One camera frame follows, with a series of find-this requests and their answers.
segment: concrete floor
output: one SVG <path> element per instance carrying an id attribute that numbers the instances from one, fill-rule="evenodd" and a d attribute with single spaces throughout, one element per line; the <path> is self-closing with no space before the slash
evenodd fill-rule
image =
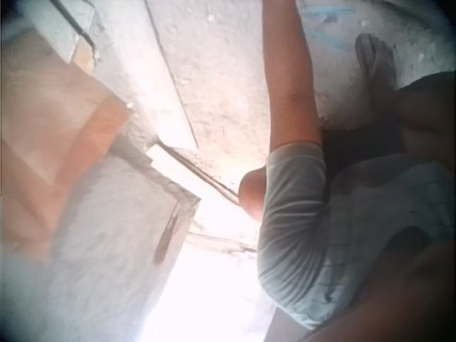
<path id="1" fill-rule="evenodd" d="M 237 190 L 242 175 L 267 156 L 269 109 L 261 49 L 261 1 L 147 0 L 175 86 L 199 145 L 180 151 Z M 318 109 L 331 125 L 368 120 L 353 48 L 360 33 L 394 46 L 399 86 L 452 70 L 454 45 L 382 1 L 300 0 L 315 72 Z M 352 6 L 353 13 L 309 16 L 312 6 Z"/>

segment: light blue shirt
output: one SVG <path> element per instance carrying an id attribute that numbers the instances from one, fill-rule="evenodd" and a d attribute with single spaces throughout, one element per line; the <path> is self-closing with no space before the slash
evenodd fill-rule
<path id="1" fill-rule="evenodd" d="M 264 290 L 314 329 L 349 305 L 384 246 L 406 227 L 455 238 L 453 174 L 397 154 L 352 165 L 324 204 L 323 152 L 290 144 L 266 162 L 258 269 Z"/>

